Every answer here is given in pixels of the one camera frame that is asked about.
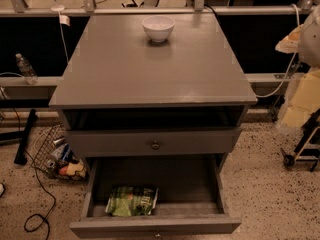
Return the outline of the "yellow foam gripper fingers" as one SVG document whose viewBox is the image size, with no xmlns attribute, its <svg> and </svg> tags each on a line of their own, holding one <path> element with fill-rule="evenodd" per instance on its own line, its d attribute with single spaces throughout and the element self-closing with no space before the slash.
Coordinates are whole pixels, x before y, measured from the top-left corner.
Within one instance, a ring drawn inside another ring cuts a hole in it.
<svg viewBox="0 0 320 240">
<path fill-rule="evenodd" d="M 287 36 L 280 40 L 275 46 L 275 50 L 285 54 L 297 53 L 302 27 L 303 25 L 297 26 Z"/>
</svg>

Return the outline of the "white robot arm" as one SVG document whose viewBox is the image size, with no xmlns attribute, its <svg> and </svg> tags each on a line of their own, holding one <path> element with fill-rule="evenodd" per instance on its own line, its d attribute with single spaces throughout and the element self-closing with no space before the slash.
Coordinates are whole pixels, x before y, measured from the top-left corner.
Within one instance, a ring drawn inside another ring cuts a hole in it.
<svg viewBox="0 0 320 240">
<path fill-rule="evenodd" d="M 299 60 L 311 67 L 320 67 L 320 6 L 317 6 L 303 24 L 280 40 L 275 50 L 297 53 Z"/>
</svg>

